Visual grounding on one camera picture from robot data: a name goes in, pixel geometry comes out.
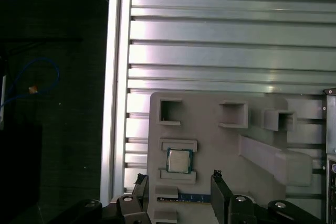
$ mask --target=circuit board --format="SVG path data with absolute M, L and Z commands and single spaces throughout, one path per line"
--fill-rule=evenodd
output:
M 167 202 L 194 202 L 194 203 L 210 203 L 210 195 L 207 194 L 178 194 L 177 199 L 172 198 L 157 198 L 158 201 Z

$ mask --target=black wall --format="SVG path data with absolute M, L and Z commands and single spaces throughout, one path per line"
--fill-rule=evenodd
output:
M 29 155 L 40 157 L 38 205 L 44 222 L 81 199 L 99 199 L 107 15 L 105 0 L 0 0 L 1 39 L 83 38 L 82 42 L 49 42 L 8 60 L 13 77 L 37 57 L 52 59 L 60 70 L 60 81 L 48 94 L 19 99 L 6 107 L 7 118 L 13 122 L 41 128 L 41 137 L 27 132 L 27 138 L 21 137 L 6 153 L 14 158 L 17 150 L 27 149 L 26 160 Z M 22 44 L 3 45 L 9 51 Z M 23 75 L 16 92 L 27 92 L 32 85 L 47 87 L 54 78 L 53 67 L 38 62 Z M 22 143 L 35 140 L 41 142 L 40 151 L 32 152 Z M 34 168 L 31 173 L 27 166 L 24 171 L 18 169 L 23 184 Z M 17 199 L 24 201 L 24 196 Z M 13 223 L 42 223 L 38 205 Z

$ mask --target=vertical metal post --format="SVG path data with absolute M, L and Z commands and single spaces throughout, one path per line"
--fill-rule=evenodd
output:
M 336 212 L 332 211 L 335 205 L 332 196 L 335 194 L 336 183 L 336 89 L 326 89 L 327 95 L 327 223 L 336 216 Z
M 119 0 L 109 0 L 100 179 L 100 201 L 104 206 L 107 206 L 112 199 L 113 187 L 119 10 Z

